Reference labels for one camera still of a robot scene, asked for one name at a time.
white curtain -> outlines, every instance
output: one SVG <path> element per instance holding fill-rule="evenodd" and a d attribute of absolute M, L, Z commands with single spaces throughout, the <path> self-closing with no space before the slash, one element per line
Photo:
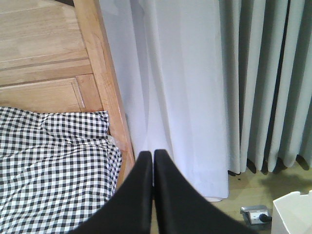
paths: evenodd
<path fill-rule="evenodd" d="M 135 154 L 221 198 L 247 159 L 312 165 L 311 2 L 100 0 Z"/>
<path fill-rule="evenodd" d="M 215 0 L 101 0 L 135 154 L 167 149 L 204 196 L 227 197 Z"/>

pillow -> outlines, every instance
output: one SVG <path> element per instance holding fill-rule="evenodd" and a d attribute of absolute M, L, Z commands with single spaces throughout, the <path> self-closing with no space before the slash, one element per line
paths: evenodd
<path fill-rule="evenodd" d="M 44 132 L 46 138 L 103 139 L 107 138 L 108 126 L 107 111 L 40 114 L 0 107 L 0 130 L 11 137 L 35 137 L 37 132 Z"/>

wooden bed frame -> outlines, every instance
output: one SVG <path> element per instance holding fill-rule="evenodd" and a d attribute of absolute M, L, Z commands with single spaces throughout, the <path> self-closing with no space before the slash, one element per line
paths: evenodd
<path fill-rule="evenodd" d="M 41 113 L 107 110 L 122 152 L 133 149 L 98 0 L 1 0 L 0 106 Z"/>

white cardboard box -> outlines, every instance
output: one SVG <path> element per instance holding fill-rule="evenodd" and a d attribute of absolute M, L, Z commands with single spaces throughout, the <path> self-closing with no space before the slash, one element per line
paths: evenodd
<path fill-rule="evenodd" d="M 292 192 L 273 201 L 271 234 L 312 234 L 312 190 Z"/>

black and white checkered fabric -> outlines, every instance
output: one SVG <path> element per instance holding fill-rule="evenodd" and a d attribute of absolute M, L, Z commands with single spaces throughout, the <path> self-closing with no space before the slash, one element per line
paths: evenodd
<path fill-rule="evenodd" d="M 121 165 L 108 114 L 0 107 L 0 233 L 65 233 L 112 196 Z"/>

